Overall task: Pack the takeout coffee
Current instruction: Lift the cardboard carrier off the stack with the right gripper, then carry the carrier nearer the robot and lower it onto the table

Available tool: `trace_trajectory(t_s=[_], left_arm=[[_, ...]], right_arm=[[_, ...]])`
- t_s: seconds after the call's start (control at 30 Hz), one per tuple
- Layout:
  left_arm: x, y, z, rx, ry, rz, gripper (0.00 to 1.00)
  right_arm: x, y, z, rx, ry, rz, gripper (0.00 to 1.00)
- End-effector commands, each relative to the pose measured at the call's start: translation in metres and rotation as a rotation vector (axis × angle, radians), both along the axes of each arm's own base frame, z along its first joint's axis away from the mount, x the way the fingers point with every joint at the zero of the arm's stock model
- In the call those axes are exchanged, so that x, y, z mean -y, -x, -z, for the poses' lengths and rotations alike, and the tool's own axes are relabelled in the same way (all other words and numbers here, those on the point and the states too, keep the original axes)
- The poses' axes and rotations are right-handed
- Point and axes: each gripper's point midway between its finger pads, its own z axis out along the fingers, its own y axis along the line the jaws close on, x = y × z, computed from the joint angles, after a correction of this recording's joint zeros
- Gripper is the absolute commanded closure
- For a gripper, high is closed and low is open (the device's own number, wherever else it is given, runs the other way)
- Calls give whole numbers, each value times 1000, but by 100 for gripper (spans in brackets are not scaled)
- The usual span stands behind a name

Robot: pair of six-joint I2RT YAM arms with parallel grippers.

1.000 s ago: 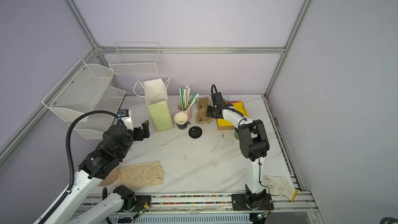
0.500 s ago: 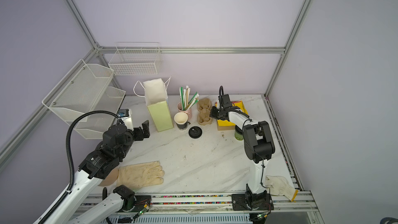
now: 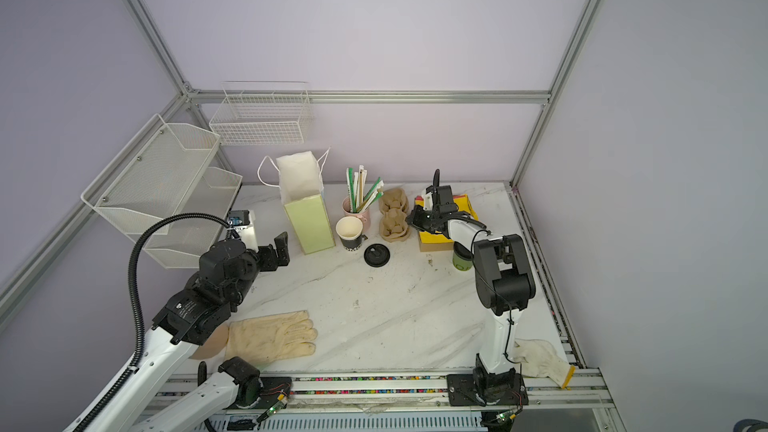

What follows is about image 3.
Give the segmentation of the brown pulp cup carrier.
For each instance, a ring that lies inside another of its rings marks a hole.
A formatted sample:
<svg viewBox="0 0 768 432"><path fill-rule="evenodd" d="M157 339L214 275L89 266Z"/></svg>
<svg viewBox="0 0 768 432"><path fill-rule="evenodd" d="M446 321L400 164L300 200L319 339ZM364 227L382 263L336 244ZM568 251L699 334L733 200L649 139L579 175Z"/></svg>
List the brown pulp cup carrier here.
<svg viewBox="0 0 768 432"><path fill-rule="evenodd" d="M403 242L410 236L411 229L406 219L409 212L409 200L406 192L398 187L386 190L379 199L382 214L379 222L379 235L386 242Z"/></svg>

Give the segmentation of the green paper coffee cup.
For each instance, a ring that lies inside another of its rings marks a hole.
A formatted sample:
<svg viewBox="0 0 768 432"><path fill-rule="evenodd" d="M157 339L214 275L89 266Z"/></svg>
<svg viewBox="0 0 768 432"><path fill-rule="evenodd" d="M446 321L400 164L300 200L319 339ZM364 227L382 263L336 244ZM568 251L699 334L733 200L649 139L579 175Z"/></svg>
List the green paper coffee cup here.
<svg viewBox="0 0 768 432"><path fill-rule="evenodd" d="M473 268L473 255L470 250L461 243L454 242L452 263L459 271L469 271Z"/></svg>

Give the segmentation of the black plastic cup lid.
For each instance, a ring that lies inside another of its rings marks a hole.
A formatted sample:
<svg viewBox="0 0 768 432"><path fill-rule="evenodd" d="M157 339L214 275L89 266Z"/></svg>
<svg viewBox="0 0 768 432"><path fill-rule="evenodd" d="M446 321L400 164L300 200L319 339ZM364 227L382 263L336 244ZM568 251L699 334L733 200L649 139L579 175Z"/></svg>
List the black plastic cup lid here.
<svg viewBox="0 0 768 432"><path fill-rule="evenodd" d="M373 268L381 268L385 266L391 259L391 252L387 246L381 243L375 243L369 245L364 253L363 258L365 263Z"/></svg>

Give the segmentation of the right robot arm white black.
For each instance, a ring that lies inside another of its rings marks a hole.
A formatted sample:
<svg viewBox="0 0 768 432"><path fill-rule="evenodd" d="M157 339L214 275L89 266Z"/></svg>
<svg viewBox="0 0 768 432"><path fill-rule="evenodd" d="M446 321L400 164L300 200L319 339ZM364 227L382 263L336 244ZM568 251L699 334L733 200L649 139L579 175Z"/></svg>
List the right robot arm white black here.
<svg viewBox="0 0 768 432"><path fill-rule="evenodd" d="M526 405L522 373L510 352L522 313L536 295L523 238L496 234L471 213L460 210L451 187L440 182L439 170L422 193L422 203L407 216L407 223L419 232L441 235L469 254L477 297L487 310L472 382L460 386L451 379L453 396L463 393L465 401L481 406Z"/></svg>

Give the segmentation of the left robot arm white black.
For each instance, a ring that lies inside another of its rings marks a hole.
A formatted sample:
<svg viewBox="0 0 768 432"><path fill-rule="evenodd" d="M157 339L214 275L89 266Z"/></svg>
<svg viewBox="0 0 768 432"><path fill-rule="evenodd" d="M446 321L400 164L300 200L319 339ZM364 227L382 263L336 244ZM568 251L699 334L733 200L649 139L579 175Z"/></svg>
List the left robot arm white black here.
<svg viewBox="0 0 768 432"><path fill-rule="evenodd" d="M162 385L238 310L261 272L290 262L288 235L250 249L226 238L199 259L199 269L140 328L137 346L124 369L70 425L71 431L187 431L211 415L234 406L264 403L259 370L240 357L226 360L195 390L150 419L138 419Z"/></svg>

